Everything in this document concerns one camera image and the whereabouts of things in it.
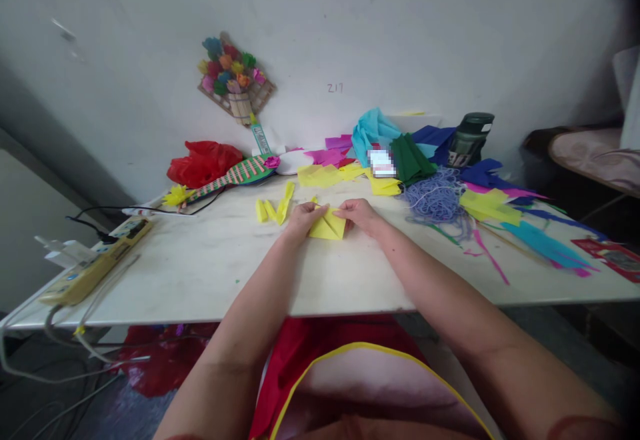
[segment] table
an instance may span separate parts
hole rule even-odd
[[[482,232],[487,248],[511,282],[511,286],[507,286],[486,256],[473,257],[463,253],[467,248],[480,252],[473,240],[463,242],[464,249],[460,249],[434,230],[407,222],[405,218],[410,215],[407,203],[394,197],[373,196],[365,178],[320,189],[300,187],[295,176],[276,176],[262,185],[235,187],[224,192],[197,217],[152,217],[153,228],[128,254],[129,257],[136,254],[140,257],[100,300],[87,325],[222,319],[286,226],[286,223],[278,226],[272,221],[258,223],[255,200],[268,199],[277,205],[284,196],[287,181],[296,183],[292,203],[308,201],[314,195],[321,204],[330,203],[334,207],[348,198],[368,199],[384,218],[498,306],[640,299],[638,286],[608,267],[598,266],[597,260],[570,243],[571,239],[586,236],[582,229],[552,222],[547,232],[600,268],[599,273],[588,278],[540,265]],[[537,208],[561,215],[542,203]],[[538,227],[544,225],[545,221],[540,218],[525,217]],[[118,275],[119,269],[128,262],[130,260],[124,258],[110,275]],[[376,242],[358,229],[349,232],[342,241],[308,239],[300,254],[297,278],[292,315],[347,315],[414,309]],[[59,312],[56,324],[75,327],[94,294],[79,305]],[[11,328],[42,328],[48,310],[48,306],[35,302],[12,321]]]

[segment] tangled yarn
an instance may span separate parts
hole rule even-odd
[[[440,166],[430,178],[406,188],[400,198],[409,202],[413,220],[418,223],[454,222],[465,212],[460,206],[464,190],[458,170]]]

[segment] yellow trim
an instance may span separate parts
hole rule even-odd
[[[275,425],[273,427],[273,430],[271,432],[271,436],[269,437],[269,440],[275,440],[275,437],[278,434],[278,430],[280,429],[280,424],[282,423],[282,419],[284,418],[284,416],[285,416],[285,414],[287,412],[287,408],[289,407],[289,402],[291,402],[291,398],[293,397],[293,394],[295,393],[295,390],[298,387],[298,384],[300,384],[300,382],[302,382],[302,379],[305,377],[305,375],[310,370],[310,368],[312,366],[314,366],[316,363],[318,363],[319,361],[321,361],[321,360],[328,359],[328,358],[334,357],[336,355],[340,355],[341,353],[347,352],[349,350],[355,350],[355,349],[358,349],[358,348],[368,348],[368,349],[371,349],[371,350],[378,350],[378,351],[381,351],[381,352],[384,352],[384,353],[388,353],[390,355],[396,355],[397,357],[402,357],[402,358],[407,359],[407,360],[412,360],[416,364],[420,365],[422,368],[424,368],[425,370],[430,372],[432,375],[434,375],[438,380],[440,380],[452,392],[452,394],[454,394],[455,397],[466,408],[469,409],[469,411],[473,414],[473,416],[478,421],[478,423],[480,425],[482,425],[482,428],[484,428],[485,432],[487,432],[487,435],[489,436],[489,438],[491,440],[495,440],[495,438],[493,437],[493,435],[491,434],[491,432],[489,431],[489,429],[487,428],[485,423],[480,419],[480,417],[478,417],[476,412],[474,412],[474,410],[469,406],[469,404],[464,400],[464,398],[462,398],[460,396],[460,394],[452,386],[450,386],[450,384],[448,384],[446,381],[444,381],[442,379],[442,377],[440,377],[440,375],[438,375],[436,372],[431,370],[427,365],[422,363],[417,358],[412,357],[408,353],[404,353],[404,352],[401,352],[401,351],[398,351],[398,350],[393,350],[393,349],[390,349],[390,348],[382,347],[381,345],[376,345],[374,343],[368,343],[368,342],[348,343],[348,344],[343,345],[342,347],[337,348],[336,350],[330,351],[330,352],[328,352],[328,353],[316,358],[314,361],[312,361],[309,364],[309,366],[306,368],[306,370],[302,373],[302,375],[300,375],[300,378],[298,378],[298,380],[296,380],[296,382],[293,384],[293,386],[292,386],[292,388],[291,388],[291,390],[289,392],[289,396],[287,397],[287,401],[285,402],[285,404],[282,406],[282,409],[280,410],[280,414],[278,415],[278,420],[276,420],[276,422],[275,422]]]

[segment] power strip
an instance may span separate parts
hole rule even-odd
[[[132,218],[120,225],[110,233],[119,238],[117,242],[110,245],[96,243],[92,250],[100,255],[94,261],[62,272],[38,300],[47,305],[64,306],[82,302],[150,228],[151,222],[143,218]]]

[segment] wall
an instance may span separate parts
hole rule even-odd
[[[70,59],[52,17],[86,62]],[[1,0],[0,61],[101,172],[56,137],[41,154],[98,199],[113,190],[101,175],[135,199],[158,194],[184,140],[250,151],[250,132],[195,88],[200,42],[220,30],[278,86],[260,118],[272,144],[349,132],[374,106],[442,114],[448,125],[483,110],[496,115],[485,152],[517,179],[528,132],[618,110],[610,63],[636,43],[635,18],[631,0]],[[5,128],[17,135],[20,125]]]

